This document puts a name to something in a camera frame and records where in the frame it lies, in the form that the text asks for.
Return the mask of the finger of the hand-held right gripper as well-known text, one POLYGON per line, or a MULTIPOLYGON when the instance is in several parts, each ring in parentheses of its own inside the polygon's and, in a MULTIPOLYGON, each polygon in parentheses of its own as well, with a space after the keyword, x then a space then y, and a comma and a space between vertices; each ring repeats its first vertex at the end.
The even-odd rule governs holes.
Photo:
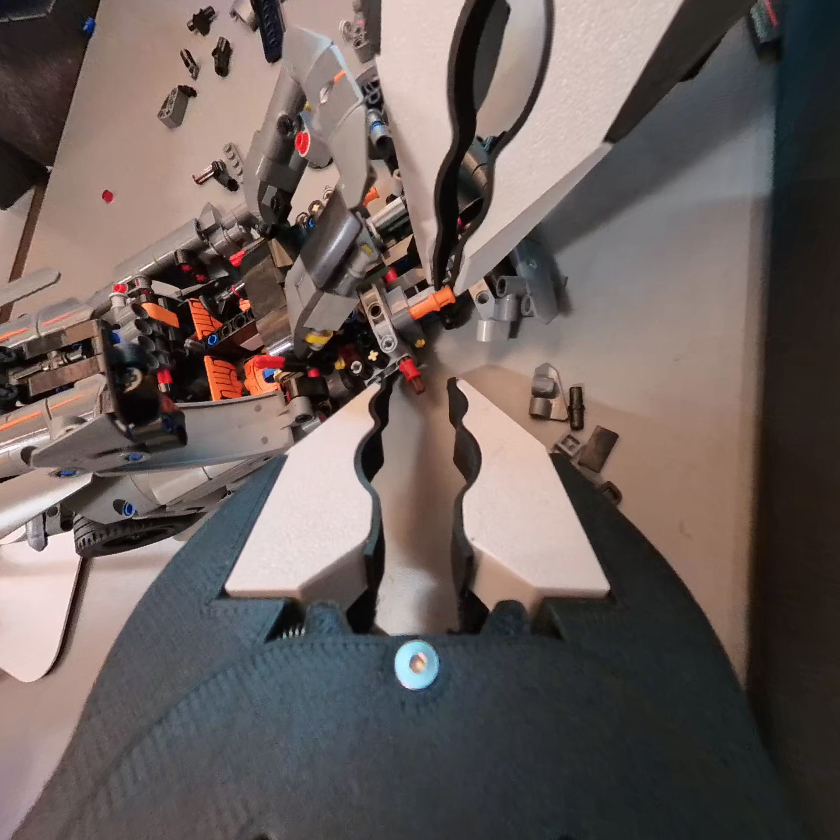
POLYGON ((606 135, 682 5, 512 2, 497 82, 535 99, 490 167, 491 197, 459 252, 455 292, 473 286, 610 150, 606 135))
POLYGON ((418 254, 427 278, 440 241, 435 186, 454 141, 448 77, 473 2, 383 1, 377 69, 418 254))

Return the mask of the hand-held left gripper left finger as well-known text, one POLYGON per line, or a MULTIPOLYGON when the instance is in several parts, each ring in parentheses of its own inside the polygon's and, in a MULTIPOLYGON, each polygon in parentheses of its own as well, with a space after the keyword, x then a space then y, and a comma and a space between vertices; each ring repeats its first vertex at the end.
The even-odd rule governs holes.
POLYGON ((332 602, 375 617, 385 570, 382 431, 393 385, 372 384, 296 443, 225 583, 228 596, 332 602))

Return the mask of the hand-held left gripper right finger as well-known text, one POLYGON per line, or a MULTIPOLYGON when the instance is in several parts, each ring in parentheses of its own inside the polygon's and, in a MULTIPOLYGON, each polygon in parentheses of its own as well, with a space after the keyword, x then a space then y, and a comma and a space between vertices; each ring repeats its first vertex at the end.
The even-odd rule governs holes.
POLYGON ((460 617, 517 602, 605 599, 610 585, 548 450, 476 388, 447 382, 454 463, 452 564, 460 617))

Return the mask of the grey orange lego car model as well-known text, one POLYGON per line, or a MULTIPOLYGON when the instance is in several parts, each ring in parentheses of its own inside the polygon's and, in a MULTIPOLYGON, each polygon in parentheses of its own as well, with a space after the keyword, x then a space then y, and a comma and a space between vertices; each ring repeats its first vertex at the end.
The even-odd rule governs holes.
POLYGON ((327 36, 287 32, 245 160, 245 201, 209 203, 110 287, 2 324, 2 538, 82 559, 189 529, 369 384, 424 391, 421 322, 458 299, 400 275, 402 196, 374 215, 372 162, 398 175, 378 84, 327 36))

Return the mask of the black lego tile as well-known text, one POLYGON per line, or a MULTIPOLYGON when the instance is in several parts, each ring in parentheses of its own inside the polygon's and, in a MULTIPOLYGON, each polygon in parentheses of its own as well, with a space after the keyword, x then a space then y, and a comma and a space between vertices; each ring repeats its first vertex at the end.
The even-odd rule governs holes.
POLYGON ((600 474, 619 439, 612 429, 597 425, 581 449, 578 466, 600 474))

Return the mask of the grey lego wedge panel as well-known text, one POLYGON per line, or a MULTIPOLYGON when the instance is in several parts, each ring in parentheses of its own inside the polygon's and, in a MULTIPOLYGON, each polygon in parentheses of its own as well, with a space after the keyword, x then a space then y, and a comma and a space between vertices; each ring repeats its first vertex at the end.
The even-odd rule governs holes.
POLYGON ((525 238, 511 252, 511 262, 522 278, 530 300, 529 316, 548 324, 560 314, 568 281, 553 255, 537 240, 525 238))

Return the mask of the dark blue lego plate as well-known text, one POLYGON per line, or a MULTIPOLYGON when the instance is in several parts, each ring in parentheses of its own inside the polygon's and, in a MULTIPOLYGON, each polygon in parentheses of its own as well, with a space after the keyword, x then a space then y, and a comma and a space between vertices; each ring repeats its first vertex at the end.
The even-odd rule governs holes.
POLYGON ((281 1, 251 1, 266 61, 275 64, 282 56, 286 27, 281 1))

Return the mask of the grey lego angle beam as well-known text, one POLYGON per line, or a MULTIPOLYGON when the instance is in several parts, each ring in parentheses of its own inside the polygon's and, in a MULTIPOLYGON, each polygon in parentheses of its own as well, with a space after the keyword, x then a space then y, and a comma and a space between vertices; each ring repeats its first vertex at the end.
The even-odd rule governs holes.
POLYGON ((183 84, 173 87, 157 112, 157 119, 169 130, 181 127, 187 106, 196 96, 194 87, 183 84))

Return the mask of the black connector with brown pin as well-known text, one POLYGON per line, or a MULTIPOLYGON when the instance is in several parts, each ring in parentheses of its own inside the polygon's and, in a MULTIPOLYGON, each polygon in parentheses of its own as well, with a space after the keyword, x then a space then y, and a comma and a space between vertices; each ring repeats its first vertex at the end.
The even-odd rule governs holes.
POLYGON ((193 174, 192 180, 197 186, 214 181, 231 193, 236 193, 239 189, 237 180, 229 173, 226 164, 222 161, 212 161, 201 171, 193 174))

